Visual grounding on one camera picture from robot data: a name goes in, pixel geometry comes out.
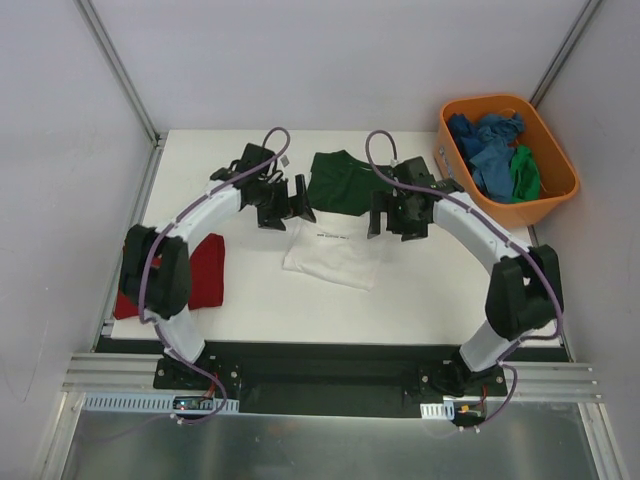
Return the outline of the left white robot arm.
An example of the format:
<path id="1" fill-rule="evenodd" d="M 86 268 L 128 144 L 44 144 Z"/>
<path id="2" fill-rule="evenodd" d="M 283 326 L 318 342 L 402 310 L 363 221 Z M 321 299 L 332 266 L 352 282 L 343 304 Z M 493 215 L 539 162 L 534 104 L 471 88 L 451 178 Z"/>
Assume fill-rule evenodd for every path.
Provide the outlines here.
<path id="1" fill-rule="evenodd" d="M 284 231 L 284 222 L 300 217 L 314 223 L 305 177 L 295 176 L 296 194 L 273 165 L 284 155 L 249 143 L 240 158 L 215 171 L 183 211 L 159 226 L 132 226 L 125 237 L 119 292 L 131 301 L 143 324 L 150 323 L 165 352 L 180 361 L 176 375 L 188 388 L 204 387 L 210 363 L 201 358 L 205 340 L 188 307 L 193 291 L 191 257 L 223 222 L 247 206 L 262 229 Z"/>

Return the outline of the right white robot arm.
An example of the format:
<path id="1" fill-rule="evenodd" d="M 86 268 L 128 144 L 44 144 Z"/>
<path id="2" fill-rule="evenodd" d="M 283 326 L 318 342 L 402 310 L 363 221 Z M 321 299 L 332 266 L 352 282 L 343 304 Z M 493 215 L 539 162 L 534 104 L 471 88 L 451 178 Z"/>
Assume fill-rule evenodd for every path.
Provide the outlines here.
<path id="1" fill-rule="evenodd" d="M 532 246 L 513 236 L 456 181 L 435 180 L 421 157 L 374 172 L 392 189 L 371 195 L 369 238 L 389 231 L 404 241 L 423 239 L 436 225 L 490 276 L 484 322 L 430 374 L 432 389 L 453 397 L 473 394 L 521 342 L 543 339 L 540 331 L 549 323 L 556 335 L 561 333 L 564 300 L 559 258 L 552 247 Z"/>

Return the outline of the orange plastic bin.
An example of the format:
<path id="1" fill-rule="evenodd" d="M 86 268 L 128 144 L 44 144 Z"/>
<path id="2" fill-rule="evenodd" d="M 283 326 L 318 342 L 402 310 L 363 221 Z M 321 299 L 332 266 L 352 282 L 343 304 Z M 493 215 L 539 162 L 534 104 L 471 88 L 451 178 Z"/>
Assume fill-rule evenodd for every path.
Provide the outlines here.
<path id="1" fill-rule="evenodd" d="M 521 203 L 498 203 L 482 194 L 464 165 L 447 126 L 454 114 L 463 114 L 476 122 L 487 114 L 522 116 L 525 131 L 518 141 L 533 153 L 541 176 L 537 200 Z M 572 199 L 580 188 L 577 172 L 556 141 L 546 122 L 527 100 L 509 94 L 492 94 L 459 98 L 444 104 L 438 116 L 438 131 L 433 144 L 433 158 L 440 174 L 457 181 L 472 200 L 503 227 L 519 228 L 535 225 L 560 204 Z"/>

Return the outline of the left aluminium frame post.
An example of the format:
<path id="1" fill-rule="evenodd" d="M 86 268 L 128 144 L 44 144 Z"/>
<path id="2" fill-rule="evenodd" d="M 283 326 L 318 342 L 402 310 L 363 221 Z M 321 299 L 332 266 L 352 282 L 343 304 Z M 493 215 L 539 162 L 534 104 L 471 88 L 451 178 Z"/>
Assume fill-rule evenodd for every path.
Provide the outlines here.
<path id="1" fill-rule="evenodd" d="M 162 146 L 164 137 L 156 128 L 148 109 L 144 105 L 94 2 L 90 0 L 74 0 L 73 3 L 103 55 L 145 136 L 154 147 Z"/>

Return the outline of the light blue t shirt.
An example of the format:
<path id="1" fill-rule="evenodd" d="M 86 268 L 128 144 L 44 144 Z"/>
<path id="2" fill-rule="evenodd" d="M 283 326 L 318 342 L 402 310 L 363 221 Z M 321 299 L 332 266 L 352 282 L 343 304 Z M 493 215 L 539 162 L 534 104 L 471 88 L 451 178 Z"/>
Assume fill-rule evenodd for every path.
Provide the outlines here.
<path id="1" fill-rule="evenodd" d="M 510 162 L 516 151 L 513 144 L 525 130 L 524 120 L 519 113 L 510 117 L 487 114 L 475 127 L 482 146 L 469 159 L 476 188 L 492 201 L 510 203 L 514 190 Z"/>

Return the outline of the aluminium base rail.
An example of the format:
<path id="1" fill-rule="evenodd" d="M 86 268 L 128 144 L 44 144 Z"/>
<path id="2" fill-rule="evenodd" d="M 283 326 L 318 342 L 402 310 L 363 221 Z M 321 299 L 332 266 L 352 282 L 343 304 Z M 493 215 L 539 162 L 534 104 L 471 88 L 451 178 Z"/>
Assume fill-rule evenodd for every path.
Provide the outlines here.
<path id="1" fill-rule="evenodd" d="M 78 353 L 72 357 L 63 382 L 68 391 L 150 392 L 159 355 Z M 497 393 L 515 389 L 518 401 L 602 403 L 604 394 L 588 364 L 569 362 L 512 362 L 511 368 L 487 383 Z"/>

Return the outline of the aluminium frame post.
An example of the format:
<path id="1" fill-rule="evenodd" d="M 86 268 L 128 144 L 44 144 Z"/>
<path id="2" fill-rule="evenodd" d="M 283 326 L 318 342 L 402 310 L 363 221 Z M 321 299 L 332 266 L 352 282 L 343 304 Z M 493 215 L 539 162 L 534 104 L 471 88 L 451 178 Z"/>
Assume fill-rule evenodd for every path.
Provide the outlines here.
<path id="1" fill-rule="evenodd" d="M 571 55 L 605 4 L 605 0 L 587 0 L 583 3 L 529 98 L 529 103 L 534 108 L 538 108 L 548 95 Z"/>
<path id="2" fill-rule="evenodd" d="M 90 0 L 74 0 L 73 3 L 103 55 L 145 136 L 154 147 L 162 146 L 164 137 L 156 128 L 148 109 L 144 105 L 94 2 Z"/>

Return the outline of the white and green t shirt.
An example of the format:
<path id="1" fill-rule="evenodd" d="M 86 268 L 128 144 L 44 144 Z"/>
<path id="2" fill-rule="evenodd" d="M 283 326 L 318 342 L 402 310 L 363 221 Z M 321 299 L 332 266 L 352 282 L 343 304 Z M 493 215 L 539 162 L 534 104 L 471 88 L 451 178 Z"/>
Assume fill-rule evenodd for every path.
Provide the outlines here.
<path id="1" fill-rule="evenodd" d="M 368 163 L 345 150 L 315 154 L 308 198 L 316 221 L 298 224 L 283 269 L 371 290 L 386 249 L 385 237 L 367 238 L 372 194 L 391 191 Z"/>

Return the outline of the dark blue t shirt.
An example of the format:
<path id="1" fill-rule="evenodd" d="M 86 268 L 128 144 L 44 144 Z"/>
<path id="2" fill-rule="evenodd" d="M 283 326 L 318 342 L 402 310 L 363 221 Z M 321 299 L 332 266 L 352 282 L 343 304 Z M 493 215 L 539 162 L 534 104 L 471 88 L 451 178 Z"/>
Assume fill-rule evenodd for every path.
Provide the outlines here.
<path id="1" fill-rule="evenodd" d="M 475 125 L 464 114 L 453 114 L 447 127 L 464 161 L 483 150 L 484 145 L 478 137 Z"/>

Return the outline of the folded red t shirt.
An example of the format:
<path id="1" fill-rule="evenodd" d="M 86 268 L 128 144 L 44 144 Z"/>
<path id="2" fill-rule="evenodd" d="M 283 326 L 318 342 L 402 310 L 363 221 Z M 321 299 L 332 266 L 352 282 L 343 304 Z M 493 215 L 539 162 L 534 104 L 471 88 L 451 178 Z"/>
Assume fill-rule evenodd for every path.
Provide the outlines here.
<path id="1" fill-rule="evenodd" d="M 114 308 L 116 319 L 138 314 L 143 268 L 157 233 L 140 225 L 127 234 Z M 151 262 L 144 298 L 146 309 L 167 319 L 185 306 L 219 307 L 224 297 L 224 238 L 208 235 L 193 251 L 177 237 L 165 237 Z"/>

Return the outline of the bright green t shirt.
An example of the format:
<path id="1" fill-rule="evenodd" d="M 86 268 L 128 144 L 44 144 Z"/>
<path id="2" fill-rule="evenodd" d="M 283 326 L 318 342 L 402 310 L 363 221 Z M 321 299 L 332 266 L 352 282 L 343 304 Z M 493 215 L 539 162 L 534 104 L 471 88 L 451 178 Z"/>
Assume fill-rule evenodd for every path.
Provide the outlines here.
<path id="1" fill-rule="evenodd" d="M 509 170 L 513 180 L 512 202 L 538 200 L 541 189 L 540 173 L 529 147 L 519 145 L 516 148 Z"/>

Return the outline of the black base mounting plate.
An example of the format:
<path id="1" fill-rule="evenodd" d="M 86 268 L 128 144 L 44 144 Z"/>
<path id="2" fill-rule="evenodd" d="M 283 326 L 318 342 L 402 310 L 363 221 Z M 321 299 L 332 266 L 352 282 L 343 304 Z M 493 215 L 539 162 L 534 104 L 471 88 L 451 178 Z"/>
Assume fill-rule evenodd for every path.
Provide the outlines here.
<path id="1" fill-rule="evenodd" d="M 168 355 L 156 364 L 158 390 L 202 393 L 215 376 L 217 399 L 243 413 L 416 418 L 439 403 L 452 346 L 256 343 L 208 341 L 197 366 Z"/>

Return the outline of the right aluminium frame post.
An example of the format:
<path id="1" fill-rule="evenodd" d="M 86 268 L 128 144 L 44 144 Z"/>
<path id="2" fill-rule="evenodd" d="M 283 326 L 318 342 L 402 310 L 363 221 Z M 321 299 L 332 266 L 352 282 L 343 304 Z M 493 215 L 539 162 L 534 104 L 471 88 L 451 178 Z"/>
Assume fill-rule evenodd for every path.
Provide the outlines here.
<path id="1" fill-rule="evenodd" d="M 587 0 L 583 3 L 529 98 L 529 103 L 534 108 L 538 108 L 548 95 L 571 55 L 605 4 L 605 0 Z"/>

